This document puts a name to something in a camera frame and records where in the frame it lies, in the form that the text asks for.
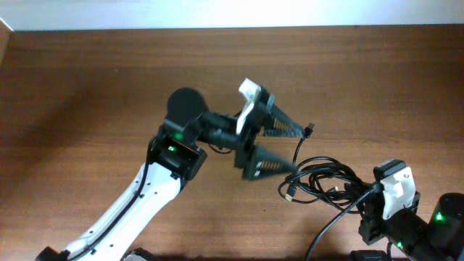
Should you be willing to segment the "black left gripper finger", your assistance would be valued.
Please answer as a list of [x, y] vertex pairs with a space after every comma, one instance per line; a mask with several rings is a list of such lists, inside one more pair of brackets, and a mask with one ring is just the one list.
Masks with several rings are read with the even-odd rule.
[[264, 147], [254, 146], [244, 158], [242, 178], [257, 181], [274, 175], [293, 173], [296, 166]]
[[263, 135], [268, 137], [301, 138], [305, 135], [305, 129], [276, 105], [270, 108], [263, 128]]

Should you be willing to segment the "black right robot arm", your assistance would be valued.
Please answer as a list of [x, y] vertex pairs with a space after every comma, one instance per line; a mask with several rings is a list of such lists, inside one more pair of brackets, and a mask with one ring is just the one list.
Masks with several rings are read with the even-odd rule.
[[362, 240], [367, 245], [383, 238], [388, 242], [384, 251], [353, 251], [352, 260], [392, 260], [393, 247], [409, 260], [463, 260], [463, 194], [441, 195], [428, 222], [417, 215], [420, 196], [416, 193], [411, 206], [387, 219], [381, 217], [384, 200], [379, 193], [358, 203]]

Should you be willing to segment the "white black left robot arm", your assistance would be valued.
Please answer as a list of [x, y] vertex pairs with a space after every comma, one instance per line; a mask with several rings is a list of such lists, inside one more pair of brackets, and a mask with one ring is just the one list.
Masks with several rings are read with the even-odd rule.
[[258, 134], [305, 138], [312, 128], [303, 128], [288, 117], [265, 87], [245, 97], [240, 113], [225, 115], [210, 111], [193, 88], [174, 91], [132, 183], [78, 239], [61, 252], [46, 247], [37, 260], [122, 260], [150, 220], [199, 172], [207, 158], [200, 143], [234, 151], [234, 165], [248, 181], [294, 172], [295, 164], [256, 145], [255, 139]]

